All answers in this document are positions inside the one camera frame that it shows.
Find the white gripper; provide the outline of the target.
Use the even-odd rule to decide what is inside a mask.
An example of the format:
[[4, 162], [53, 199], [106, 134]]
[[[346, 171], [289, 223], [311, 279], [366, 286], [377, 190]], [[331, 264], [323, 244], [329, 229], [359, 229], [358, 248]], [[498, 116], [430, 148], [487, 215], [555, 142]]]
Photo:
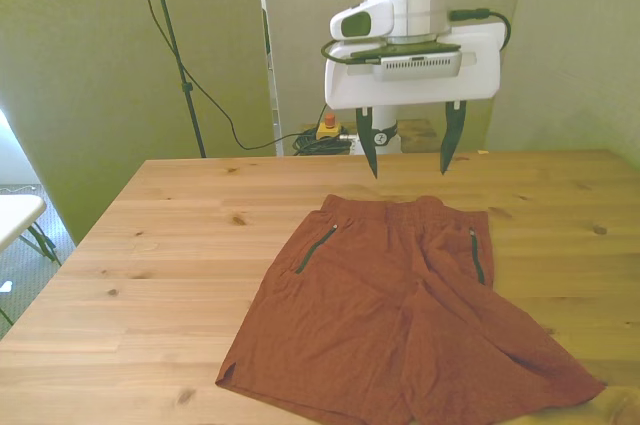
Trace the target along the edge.
[[378, 163], [371, 107], [447, 102], [440, 147], [444, 175], [464, 130], [466, 101], [491, 98], [500, 87], [500, 23], [454, 26], [437, 42], [454, 49], [384, 57], [366, 64], [326, 62], [325, 101], [334, 110], [357, 109], [357, 134], [375, 178]]

